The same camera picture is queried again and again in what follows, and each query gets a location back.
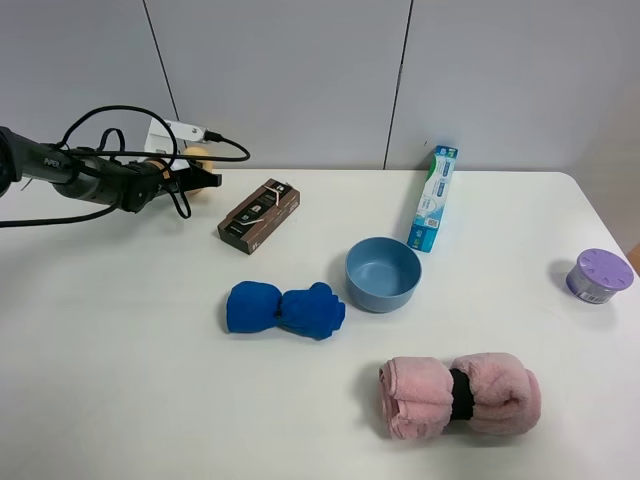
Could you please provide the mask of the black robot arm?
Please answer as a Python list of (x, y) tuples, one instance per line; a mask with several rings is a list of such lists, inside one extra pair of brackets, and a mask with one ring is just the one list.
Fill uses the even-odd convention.
[(78, 155), (28, 140), (1, 129), (1, 189), (24, 177), (46, 181), (64, 197), (96, 204), (115, 204), (137, 213), (154, 198), (183, 195), (222, 185), (222, 176), (198, 166), (172, 170), (158, 156), (121, 163), (91, 149)]

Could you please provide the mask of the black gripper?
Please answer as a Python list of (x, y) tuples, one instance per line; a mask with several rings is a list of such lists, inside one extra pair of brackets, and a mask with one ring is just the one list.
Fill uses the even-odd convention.
[(199, 167), (174, 172), (171, 163), (164, 159), (148, 158), (123, 166), (124, 180), (121, 194), (121, 209), (125, 212), (140, 212), (157, 196), (167, 194), (179, 212), (180, 201), (186, 203), (184, 191), (217, 188), (222, 185), (222, 175)]

